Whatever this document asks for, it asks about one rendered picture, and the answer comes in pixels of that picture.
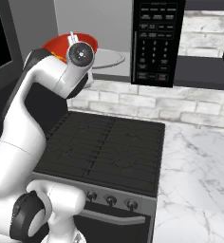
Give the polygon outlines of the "red bowl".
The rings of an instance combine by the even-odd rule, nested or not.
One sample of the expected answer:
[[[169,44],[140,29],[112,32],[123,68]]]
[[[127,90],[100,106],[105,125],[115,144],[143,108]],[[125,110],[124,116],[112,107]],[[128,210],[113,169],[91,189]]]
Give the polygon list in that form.
[[[93,36],[82,33],[82,32],[75,32],[75,35],[78,37],[79,41],[88,43],[92,48],[94,52],[97,52],[98,49],[98,41]],[[51,54],[53,54],[56,58],[66,62],[66,51],[68,49],[68,40],[67,37],[69,36],[69,33],[62,34],[59,36],[56,36],[52,38],[51,40],[47,41],[43,48],[47,49]]]

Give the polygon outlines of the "black oven door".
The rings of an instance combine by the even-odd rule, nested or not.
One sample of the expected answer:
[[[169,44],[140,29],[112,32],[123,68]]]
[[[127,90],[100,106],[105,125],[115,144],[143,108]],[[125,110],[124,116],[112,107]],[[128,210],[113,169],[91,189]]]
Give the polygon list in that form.
[[[128,210],[105,206],[87,201],[84,207],[93,216],[84,212],[74,216],[77,228],[84,234],[86,243],[147,243],[151,238],[149,233],[150,219],[148,215],[141,215]],[[144,222],[140,224],[119,225],[110,218],[130,218],[142,216]]]

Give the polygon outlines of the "black cooker knob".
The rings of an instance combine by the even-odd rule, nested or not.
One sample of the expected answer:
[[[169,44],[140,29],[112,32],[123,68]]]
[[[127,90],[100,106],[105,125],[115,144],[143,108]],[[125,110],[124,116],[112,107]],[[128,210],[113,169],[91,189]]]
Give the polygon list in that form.
[[[88,198],[89,201],[94,201],[97,198],[97,194],[93,191],[89,191],[86,194],[86,197]]]
[[[108,195],[105,200],[109,206],[114,206],[117,203],[117,199],[111,195]]]
[[[138,208],[138,203],[134,199],[127,199],[126,206],[130,211],[135,211]]]

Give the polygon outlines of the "grey round microwave turntable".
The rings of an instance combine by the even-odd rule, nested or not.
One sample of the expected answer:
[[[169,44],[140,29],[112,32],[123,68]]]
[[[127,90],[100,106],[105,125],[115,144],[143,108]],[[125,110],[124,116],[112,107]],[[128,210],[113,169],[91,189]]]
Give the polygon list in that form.
[[[99,48],[95,54],[93,69],[113,67],[123,63],[124,60],[124,55],[118,51]]]

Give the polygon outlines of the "black microwave oven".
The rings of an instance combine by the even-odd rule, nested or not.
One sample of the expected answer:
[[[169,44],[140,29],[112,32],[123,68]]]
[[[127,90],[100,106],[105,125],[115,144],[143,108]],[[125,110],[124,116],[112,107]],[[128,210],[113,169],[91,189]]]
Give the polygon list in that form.
[[[54,0],[58,31],[82,32],[123,63],[93,69],[96,80],[171,87],[186,0]],[[139,72],[148,74],[138,79]]]

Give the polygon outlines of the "dark microwave door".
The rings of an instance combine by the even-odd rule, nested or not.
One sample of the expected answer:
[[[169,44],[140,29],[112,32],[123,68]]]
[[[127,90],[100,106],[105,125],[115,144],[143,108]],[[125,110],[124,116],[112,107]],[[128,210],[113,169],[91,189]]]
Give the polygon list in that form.
[[[57,34],[54,0],[0,0],[0,89],[19,78],[31,50]]]

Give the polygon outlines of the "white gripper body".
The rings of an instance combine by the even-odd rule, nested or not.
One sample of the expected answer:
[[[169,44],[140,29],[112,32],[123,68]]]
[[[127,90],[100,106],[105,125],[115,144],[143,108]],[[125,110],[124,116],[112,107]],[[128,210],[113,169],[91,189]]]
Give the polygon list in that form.
[[[72,46],[78,42],[78,36],[73,32],[70,32],[70,35],[67,37],[67,40],[68,40],[68,44]]]

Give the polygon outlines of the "black and grey cooker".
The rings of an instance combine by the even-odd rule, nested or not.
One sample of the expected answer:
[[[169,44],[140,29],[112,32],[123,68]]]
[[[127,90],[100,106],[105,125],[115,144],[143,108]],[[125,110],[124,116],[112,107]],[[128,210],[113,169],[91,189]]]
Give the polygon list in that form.
[[[56,182],[97,194],[93,202],[148,215],[152,243],[165,125],[88,113],[66,113],[47,134],[47,148],[34,169],[35,179]]]

